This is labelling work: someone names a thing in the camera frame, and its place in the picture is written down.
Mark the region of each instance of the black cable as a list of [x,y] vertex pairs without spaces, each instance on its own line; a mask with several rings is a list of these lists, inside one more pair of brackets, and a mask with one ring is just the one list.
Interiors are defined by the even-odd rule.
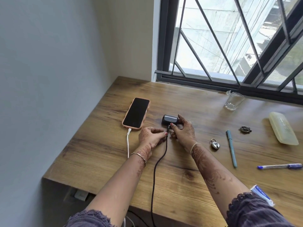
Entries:
[[146,222],[141,218],[141,217],[139,217],[139,215],[138,214],[136,214],[136,213],[134,213],[133,211],[130,211],[130,210],[128,210],[127,212],[130,212],[130,213],[132,213],[133,215],[135,215],[135,216],[137,216],[147,227],[149,227],[149,225],[148,224],[146,224]]
[[156,176],[156,167],[158,165],[158,163],[161,161],[161,159],[165,156],[166,152],[167,152],[167,138],[168,138],[168,133],[169,133],[169,127],[167,127],[167,136],[166,136],[166,148],[165,148],[165,152],[164,154],[162,155],[162,157],[157,161],[156,165],[154,166],[154,183],[153,183],[153,186],[152,186],[152,195],[151,195],[151,220],[152,220],[152,223],[153,223],[153,226],[156,227],[156,225],[154,224],[154,215],[152,213],[152,205],[153,205],[153,202],[154,202],[154,185],[155,185],[155,176]]

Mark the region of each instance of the wooden desk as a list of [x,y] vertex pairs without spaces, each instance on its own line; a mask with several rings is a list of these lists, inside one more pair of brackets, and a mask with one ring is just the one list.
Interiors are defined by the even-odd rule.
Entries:
[[[145,126],[161,126],[164,114],[191,120],[197,140],[209,148],[214,138],[221,148],[213,155],[248,188],[258,184],[276,208],[296,226],[303,226],[303,170],[257,170],[257,165],[303,163],[303,108],[246,99],[236,111],[223,107],[228,96],[160,83],[118,77],[56,158],[44,178],[93,194],[104,186],[127,158],[126,133],[121,121],[134,97],[151,100]],[[285,114],[300,145],[280,144],[268,114]],[[239,128],[249,126],[250,134]],[[234,169],[226,130],[232,132],[238,168]],[[139,131],[129,136],[130,150],[138,146]],[[153,151],[131,205],[150,211],[153,169],[165,151]],[[194,226],[226,226],[193,159],[169,139],[166,156],[158,164],[154,212]]]

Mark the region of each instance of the woman's right hand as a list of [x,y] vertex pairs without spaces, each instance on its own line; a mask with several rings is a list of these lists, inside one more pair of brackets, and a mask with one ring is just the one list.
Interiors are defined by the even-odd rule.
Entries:
[[195,130],[191,122],[186,120],[183,116],[178,115],[183,128],[179,129],[176,125],[170,124],[173,132],[171,136],[177,138],[180,144],[185,148],[186,152],[190,154],[191,147],[197,142],[195,137]]

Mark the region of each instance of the small padlock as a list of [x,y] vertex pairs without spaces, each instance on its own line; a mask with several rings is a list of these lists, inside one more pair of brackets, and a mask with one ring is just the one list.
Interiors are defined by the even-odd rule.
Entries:
[[211,139],[211,146],[215,149],[218,150],[220,148],[220,144],[217,143],[215,139]]

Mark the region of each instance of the bracelet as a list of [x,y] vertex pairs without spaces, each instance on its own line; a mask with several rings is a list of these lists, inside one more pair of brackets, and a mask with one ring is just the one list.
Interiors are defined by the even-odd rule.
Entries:
[[201,145],[201,143],[196,142],[194,145],[192,145],[192,147],[191,147],[191,149],[190,149],[190,155],[191,155],[192,158],[193,158],[193,156],[192,156],[192,149],[193,149],[194,146],[197,145],[197,144],[200,144],[200,145]]
[[146,166],[146,159],[141,154],[135,153],[135,152],[131,153],[131,155],[132,154],[137,154],[138,156],[140,156],[143,159],[143,161],[144,161],[144,167]]

